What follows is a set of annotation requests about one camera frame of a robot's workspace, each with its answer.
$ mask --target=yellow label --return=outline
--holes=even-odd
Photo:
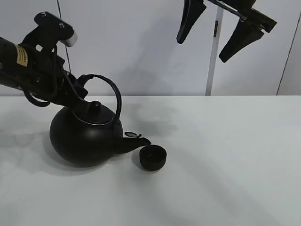
[[[27,56],[26,50],[23,47],[18,46],[18,45],[16,45],[16,48],[17,48],[17,53],[18,53],[17,64],[27,67],[28,56]]]

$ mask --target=screw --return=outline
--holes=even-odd
[[[60,26],[60,28],[64,28],[65,27],[65,25],[63,23],[59,23],[58,25]]]

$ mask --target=kettle handle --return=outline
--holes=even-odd
[[[120,114],[121,114],[121,106],[122,106],[121,93],[120,93],[118,87],[116,86],[116,84],[112,80],[110,80],[110,79],[108,79],[108,78],[106,78],[106,77],[104,77],[102,75],[98,75],[98,74],[85,74],[85,75],[80,76],[79,79],[78,79],[78,81],[80,82],[80,84],[82,86],[84,86],[88,80],[90,80],[90,79],[92,79],[94,77],[97,77],[97,78],[105,81],[106,83],[108,83],[112,87],[112,89],[113,89],[113,91],[115,93],[115,96],[116,96],[116,99],[117,99],[117,108],[116,108],[116,112],[115,112],[114,118],[112,120],[113,125],[115,125],[116,123],[118,123],[119,118],[120,118]]]

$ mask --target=table surface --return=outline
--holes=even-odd
[[[301,97],[123,97],[124,130],[167,151],[155,173],[139,149],[74,168],[48,138],[60,106],[0,106],[1,226],[301,225]]]

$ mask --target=cast iron teapot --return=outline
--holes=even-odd
[[[50,140],[56,152],[78,166],[99,165],[116,154],[128,153],[151,142],[135,133],[125,133],[120,122],[121,94],[109,79],[94,75],[113,88],[117,98],[114,113],[98,101],[87,102],[80,111],[61,109],[51,122]]]

